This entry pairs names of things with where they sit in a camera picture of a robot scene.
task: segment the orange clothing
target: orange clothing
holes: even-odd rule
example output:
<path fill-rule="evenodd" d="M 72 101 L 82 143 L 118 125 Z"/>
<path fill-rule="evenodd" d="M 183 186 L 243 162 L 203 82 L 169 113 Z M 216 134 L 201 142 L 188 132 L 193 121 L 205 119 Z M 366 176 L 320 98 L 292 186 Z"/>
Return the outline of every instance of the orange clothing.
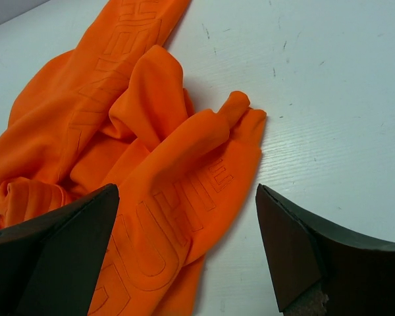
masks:
<path fill-rule="evenodd" d="M 187 4 L 110 0 L 25 87 L 0 137 L 0 228 L 117 184 L 90 315 L 189 315 L 204 255 L 256 172 L 266 114 L 241 92 L 194 114 L 158 46 Z"/>

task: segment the crumpled orange garment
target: crumpled orange garment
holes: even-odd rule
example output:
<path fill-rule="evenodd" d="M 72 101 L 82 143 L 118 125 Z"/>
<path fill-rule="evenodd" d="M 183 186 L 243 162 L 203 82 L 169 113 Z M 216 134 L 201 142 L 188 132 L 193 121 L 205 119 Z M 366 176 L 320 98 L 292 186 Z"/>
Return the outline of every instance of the crumpled orange garment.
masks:
<path fill-rule="evenodd" d="M 256 172 L 265 112 L 233 92 L 218 113 L 195 114 L 181 66 L 158 46 L 187 4 L 110 0 L 25 87 L 0 137 L 0 228 L 117 184 L 89 315 L 190 315 L 204 256 Z"/>

